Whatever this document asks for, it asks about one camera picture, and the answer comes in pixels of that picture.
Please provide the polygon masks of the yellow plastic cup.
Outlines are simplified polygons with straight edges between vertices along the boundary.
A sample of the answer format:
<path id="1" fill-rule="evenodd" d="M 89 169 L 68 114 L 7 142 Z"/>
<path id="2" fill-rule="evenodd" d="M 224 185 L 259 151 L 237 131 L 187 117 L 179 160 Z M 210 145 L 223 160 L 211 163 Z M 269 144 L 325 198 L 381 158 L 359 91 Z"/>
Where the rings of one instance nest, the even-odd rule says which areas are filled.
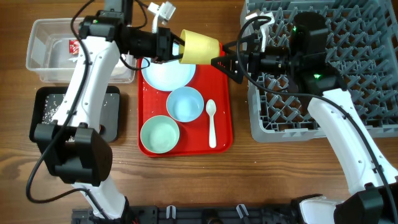
<path id="1" fill-rule="evenodd" d="M 185 42 L 180 45 L 180 64 L 210 65 L 213 58 L 220 56 L 220 43 L 217 39 L 184 29 L 180 38 Z"/>

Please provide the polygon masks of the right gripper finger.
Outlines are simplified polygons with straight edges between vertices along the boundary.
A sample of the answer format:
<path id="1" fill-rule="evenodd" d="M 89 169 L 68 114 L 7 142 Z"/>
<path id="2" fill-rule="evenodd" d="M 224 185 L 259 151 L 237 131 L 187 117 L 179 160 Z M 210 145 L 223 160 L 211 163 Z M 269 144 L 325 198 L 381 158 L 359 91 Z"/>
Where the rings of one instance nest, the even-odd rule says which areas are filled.
<path id="1" fill-rule="evenodd" d="M 242 84 L 243 74 L 239 71 L 236 54 L 228 54 L 211 59 L 211 65 L 227 75 L 237 84 Z"/>
<path id="2" fill-rule="evenodd" d="M 237 41 L 235 40 L 233 42 L 223 44 L 222 50 L 225 53 L 233 53 L 236 51 L 236 49 L 235 49 L 236 43 L 237 43 Z M 241 49 L 242 51 L 250 51 L 250 52 L 257 51 L 259 44 L 260 44 L 260 37 L 256 33 L 242 37 L 239 40 L 239 46 L 242 47 L 242 49 Z"/>

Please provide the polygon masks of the crumpled white tissue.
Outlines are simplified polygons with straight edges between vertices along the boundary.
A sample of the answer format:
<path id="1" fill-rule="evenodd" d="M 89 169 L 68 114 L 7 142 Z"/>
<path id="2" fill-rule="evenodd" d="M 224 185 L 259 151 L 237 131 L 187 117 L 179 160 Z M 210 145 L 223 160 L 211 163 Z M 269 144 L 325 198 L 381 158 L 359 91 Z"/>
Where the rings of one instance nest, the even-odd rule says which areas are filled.
<path id="1" fill-rule="evenodd" d="M 70 58 L 68 58 L 65 62 L 65 67 L 66 68 L 75 68 L 75 65 L 77 63 L 78 56 L 77 55 L 72 55 Z M 125 64 L 123 64 L 122 60 L 119 59 L 118 63 L 116 64 L 114 70 L 112 71 L 111 77 L 112 78 L 127 78 L 128 76 L 131 76 L 131 71 L 128 69 Z"/>

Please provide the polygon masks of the light blue bowl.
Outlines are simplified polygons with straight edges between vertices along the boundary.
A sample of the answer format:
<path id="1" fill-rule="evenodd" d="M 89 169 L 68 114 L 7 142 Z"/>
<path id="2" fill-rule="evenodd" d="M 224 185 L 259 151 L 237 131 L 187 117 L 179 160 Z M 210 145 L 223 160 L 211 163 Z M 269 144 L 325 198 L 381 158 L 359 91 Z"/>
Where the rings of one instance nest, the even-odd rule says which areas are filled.
<path id="1" fill-rule="evenodd" d="M 198 90 L 183 86 L 168 95 L 166 109 L 174 120 L 189 123 L 202 114 L 204 99 Z"/>

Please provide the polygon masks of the red snack wrapper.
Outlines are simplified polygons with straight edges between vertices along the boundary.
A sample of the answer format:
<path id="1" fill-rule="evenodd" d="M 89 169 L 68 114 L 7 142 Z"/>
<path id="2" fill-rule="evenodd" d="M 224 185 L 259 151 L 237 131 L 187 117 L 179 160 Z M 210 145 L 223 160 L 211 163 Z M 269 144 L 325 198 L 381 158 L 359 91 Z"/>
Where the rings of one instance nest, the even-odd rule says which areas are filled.
<path id="1" fill-rule="evenodd" d="M 79 53 L 80 44 L 78 40 L 69 40 L 69 53 L 77 55 Z"/>

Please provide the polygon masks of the green bowl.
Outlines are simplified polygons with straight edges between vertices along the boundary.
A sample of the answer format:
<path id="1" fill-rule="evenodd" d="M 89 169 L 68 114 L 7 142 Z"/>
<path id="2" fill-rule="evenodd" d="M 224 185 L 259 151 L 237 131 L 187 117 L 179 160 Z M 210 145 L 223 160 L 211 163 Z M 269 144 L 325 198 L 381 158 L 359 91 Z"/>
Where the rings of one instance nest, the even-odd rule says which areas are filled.
<path id="1" fill-rule="evenodd" d="M 142 145 L 149 152 L 164 154 L 171 151 L 179 142 L 180 129 L 170 117 L 157 115 L 149 118 L 140 130 Z"/>

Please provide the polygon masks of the pile of rice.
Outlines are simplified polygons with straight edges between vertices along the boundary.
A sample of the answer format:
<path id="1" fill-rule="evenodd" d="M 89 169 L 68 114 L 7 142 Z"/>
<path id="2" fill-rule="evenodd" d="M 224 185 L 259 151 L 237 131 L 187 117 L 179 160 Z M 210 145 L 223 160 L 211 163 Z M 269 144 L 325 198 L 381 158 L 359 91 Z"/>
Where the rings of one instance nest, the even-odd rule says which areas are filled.
<path id="1" fill-rule="evenodd" d="M 64 96 L 64 94 L 52 93 L 45 97 L 44 110 L 39 123 L 49 124 L 51 122 L 52 117 L 59 109 Z M 110 117 L 112 97 L 113 95 L 111 93 L 105 94 L 100 115 L 100 135 L 104 137 L 107 142 L 114 141 L 118 136 L 118 129 L 115 129 L 113 120 Z"/>

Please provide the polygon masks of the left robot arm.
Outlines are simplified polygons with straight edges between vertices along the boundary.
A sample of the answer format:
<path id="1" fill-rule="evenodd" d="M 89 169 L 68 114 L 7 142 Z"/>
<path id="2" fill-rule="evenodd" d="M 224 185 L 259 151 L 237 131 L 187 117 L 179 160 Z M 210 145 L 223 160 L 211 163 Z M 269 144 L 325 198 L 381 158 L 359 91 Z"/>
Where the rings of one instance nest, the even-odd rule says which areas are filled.
<path id="1" fill-rule="evenodd" d="M 83 194 L 95 223 L 136 222 L 127 198 L 110 177 L 113 152 L 100 135 L 111 74 L 124 54 L 147 57 L 154 63 L 176 60 L 172 47 L 182 43 L 166 26 L 175 12 L 172 3 L 143 4 L 142 11 L 154 15 L 149 32 L 132 26 L 131 1 L 106 1 L 103 10 L 72 26 L 79 43 L 72 79 L 51 122 L 38 124 L 34 131 L 39 164 Z"/>

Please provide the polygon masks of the black food waste tray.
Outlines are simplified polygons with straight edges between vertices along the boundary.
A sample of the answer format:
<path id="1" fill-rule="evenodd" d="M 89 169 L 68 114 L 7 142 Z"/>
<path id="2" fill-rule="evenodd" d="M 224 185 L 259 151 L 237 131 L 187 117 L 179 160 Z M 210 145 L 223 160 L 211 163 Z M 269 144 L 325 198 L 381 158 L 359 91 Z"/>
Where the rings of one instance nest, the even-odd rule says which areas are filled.
<path id="1" fill-rule="evenodd" d="M 66 94 L 66 86 L 45 86 L 35 96 L 29 139 L 34 141 L 34 131 L 38 124 L 49 124 L 60 107 Z M 100 135 L 106 142 L 118 138 L 120 115 L 120 91 L 116 86 L 108 86 L 100 114 Z"/>

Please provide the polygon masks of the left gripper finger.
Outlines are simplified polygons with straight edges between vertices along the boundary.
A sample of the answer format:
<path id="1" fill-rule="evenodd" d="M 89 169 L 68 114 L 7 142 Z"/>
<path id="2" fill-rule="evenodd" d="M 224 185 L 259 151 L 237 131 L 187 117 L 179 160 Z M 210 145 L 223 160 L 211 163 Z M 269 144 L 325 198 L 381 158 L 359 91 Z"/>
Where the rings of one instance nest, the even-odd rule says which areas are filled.
<path id="1" fill-rule="evenodd" d="M 183 54 L 161 56 L 161 57 L 157 57 L 155 59 L 155 63 L 162 64 L 162 63 L 172 62 L 175 60 L 180 60 L 180 59 L 182 59 L 182 57 L 183 57 Z"/>
<path id="2" fill-rule="evenodd" d="M 174 44 L 182 45 L 183 47 L 185 46 L 185 41 L 182 40 L 179 36 L 174 34 L 173 32 L 170 32 L 170 46 L 173 47 Z"/>

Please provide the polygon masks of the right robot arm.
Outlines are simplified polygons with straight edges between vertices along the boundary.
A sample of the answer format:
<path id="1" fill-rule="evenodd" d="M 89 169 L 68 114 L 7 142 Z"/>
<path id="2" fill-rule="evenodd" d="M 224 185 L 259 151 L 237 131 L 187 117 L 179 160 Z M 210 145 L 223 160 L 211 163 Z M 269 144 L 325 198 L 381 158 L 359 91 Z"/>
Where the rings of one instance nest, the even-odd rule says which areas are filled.
<path id="1" fill-rule="evenodd" d="M 320 125 L 343 169 L 350 196 L 340 202 L 322 195 L 292 202 L 300 223 L 396 223 L 397 170 L 383 156 L 354 108 L 340 72 L 326 61 L 328 27 L 315 12 L 293 19 L 288 48 L 259 46 L 242 51 L 243 34 L 223 46 L 211 64 L 237 83 L 260 73 L 289 78 L 290 96 L 308 98 L 308 112 Z"/>

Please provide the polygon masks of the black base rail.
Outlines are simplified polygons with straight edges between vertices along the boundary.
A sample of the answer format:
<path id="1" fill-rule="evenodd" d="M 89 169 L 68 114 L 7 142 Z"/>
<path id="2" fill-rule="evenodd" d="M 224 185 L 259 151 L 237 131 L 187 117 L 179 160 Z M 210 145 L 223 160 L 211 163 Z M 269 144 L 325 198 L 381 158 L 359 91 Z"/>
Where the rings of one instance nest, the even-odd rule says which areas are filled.
<path id="1" fill-rule="evenodd" d="M 139 224 L 197 224 L 197 223 L 303 223 L 297 207 L 289 204 L 276 204 L 265 207 L 176 207 L 135 206 L 127 209 L 121 218 L 102 219 L 91 209 L 72 211 L 71 223 L 139 223 Z"/>

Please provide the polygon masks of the clear plastic waste bin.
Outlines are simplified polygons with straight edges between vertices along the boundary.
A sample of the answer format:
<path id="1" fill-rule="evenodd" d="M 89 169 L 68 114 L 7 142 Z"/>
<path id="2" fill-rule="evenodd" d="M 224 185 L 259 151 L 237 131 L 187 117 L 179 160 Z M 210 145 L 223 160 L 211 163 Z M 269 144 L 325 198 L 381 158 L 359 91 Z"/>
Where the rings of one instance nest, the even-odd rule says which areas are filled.
<path id="1" fill-rule="evenodd" d="M 70 18 L 38 19 L 33 23 L 26 56 L 26 69 L 45 83 L 69 83 L 75 68 L 66 68 L 69 40 L 76 40 Z M 79 50 L 78 58 L 83 55 Z"/>

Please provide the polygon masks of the white plastic spoon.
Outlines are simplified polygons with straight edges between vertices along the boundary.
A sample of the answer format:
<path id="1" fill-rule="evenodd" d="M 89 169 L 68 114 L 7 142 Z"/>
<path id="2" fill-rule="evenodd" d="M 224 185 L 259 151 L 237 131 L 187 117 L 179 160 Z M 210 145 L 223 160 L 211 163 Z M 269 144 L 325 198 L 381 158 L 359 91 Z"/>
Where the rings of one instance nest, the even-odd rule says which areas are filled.
<path id="1" fill-rule="evenodd" d="M 206 112 L 209 116 L 209 146 L 214 149 L 216 147 L 216 133 L 215 133 L 215 121 L 214 121 L 214 115 L 216 113 L 216 104 L 214 100 L 209 99 L 207 101 Z"/>

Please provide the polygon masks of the large light blue plate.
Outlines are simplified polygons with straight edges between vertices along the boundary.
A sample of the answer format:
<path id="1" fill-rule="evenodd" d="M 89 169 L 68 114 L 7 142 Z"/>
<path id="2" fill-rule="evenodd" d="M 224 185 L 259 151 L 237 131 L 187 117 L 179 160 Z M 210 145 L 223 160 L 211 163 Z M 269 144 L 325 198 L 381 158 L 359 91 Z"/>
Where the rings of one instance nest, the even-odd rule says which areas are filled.
<path id="1" fill-rule="evenodd" d="M 152 88 L 160 91 L 174 91 L 188 85 L 196 72 L 194 64 L 180 64 L 178 60 L 162 64 L 150 63 L 145 57 L 141 62 L 142 76 Z"/>

